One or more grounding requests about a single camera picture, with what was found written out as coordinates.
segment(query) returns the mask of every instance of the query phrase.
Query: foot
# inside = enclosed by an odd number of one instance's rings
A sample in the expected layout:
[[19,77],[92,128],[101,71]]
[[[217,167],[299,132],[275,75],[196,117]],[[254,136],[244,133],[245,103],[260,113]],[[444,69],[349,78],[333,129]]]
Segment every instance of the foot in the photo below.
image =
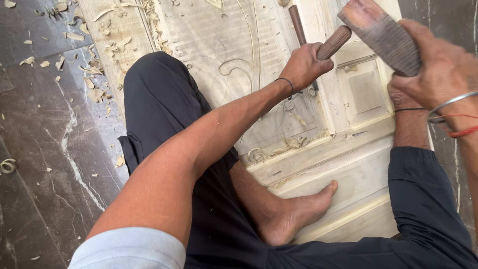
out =
[[258,224],[262,241],[272,246],[290,243],[299,230],[325,215],[337,188],[337,181],[332,180],[316,194],[290,199],[278,198],[277,210]]

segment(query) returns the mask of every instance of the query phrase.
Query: leg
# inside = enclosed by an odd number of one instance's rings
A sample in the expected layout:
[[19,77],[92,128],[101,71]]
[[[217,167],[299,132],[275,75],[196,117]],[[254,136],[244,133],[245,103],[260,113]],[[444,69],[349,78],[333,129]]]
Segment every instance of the leg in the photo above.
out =
[[[124,91],[128,135],[120,142],[131,173],[211,109],[184,64],[163,52],[139,59],[126,75]],[[228,174],[238,159],[231,149],[195,184],[186,268],[263,267],[267,248],[242,212]]]
[[333,180],[314,195],[282,199],[264,189],[239,162],[229,174],[260,238],[272,246],[288,244],[300,229],[322,218],[338,187]]
[[478,268],[446,174],[427,149],[426,111],[397,115],[390,199],[403,240],[309,242],[269,252],[271,268]]

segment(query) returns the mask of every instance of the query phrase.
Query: black pants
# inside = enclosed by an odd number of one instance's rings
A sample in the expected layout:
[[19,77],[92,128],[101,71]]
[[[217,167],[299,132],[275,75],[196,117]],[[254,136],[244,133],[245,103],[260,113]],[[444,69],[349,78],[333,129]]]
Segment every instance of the black pants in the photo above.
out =
[[[211,110],[184,64],[163,52],[131,67],[124,93],[128,133],[119,140],[130,173]],[[240,206],[228,173],[238,159],[231,149],[195,185],[185,268],[478,268],[450,183],[430,150],[391,151],[390,197],[403,240],[281,247],[264,244]]]

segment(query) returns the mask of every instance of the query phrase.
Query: light blue sleeve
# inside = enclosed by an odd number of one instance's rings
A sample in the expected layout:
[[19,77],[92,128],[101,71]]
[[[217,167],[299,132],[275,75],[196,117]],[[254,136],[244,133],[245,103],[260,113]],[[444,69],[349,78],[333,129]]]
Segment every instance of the light blue sleeve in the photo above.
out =
[[186,250],[160,230],[129,227],[88,239],[75,251],[68,269],[182,269]]

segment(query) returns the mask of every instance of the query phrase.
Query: person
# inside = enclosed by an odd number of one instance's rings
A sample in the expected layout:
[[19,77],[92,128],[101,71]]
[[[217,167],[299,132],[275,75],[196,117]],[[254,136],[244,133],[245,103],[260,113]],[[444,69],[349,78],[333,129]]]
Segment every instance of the person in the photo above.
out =
[[[389,85],[397,110],[389,189],[402,240],[289,244],[326,213],[337,182],[314,195],[281,199],[250,176],[232,147],[289,97],[289,82],[279,79],[211,110],[184,64],[156,52],[139,59],[124,84],[128,133],[120,141],[131,177],[69,267],[478,268],[448,178],[429,149],[426,123],[429,110],[478,89],[478,63],[425,26],[401,24],[423,61],[418,76],[394,76]],[[333,68],[331,60],[316,59],[320,45],[294,50],[280,74],[294,92]],[[478,118],[453,116],[478,116],[477,98],[438,113],[454,132],[477,126]],[[478,132],[468,133],[458,142],[477,216]]]

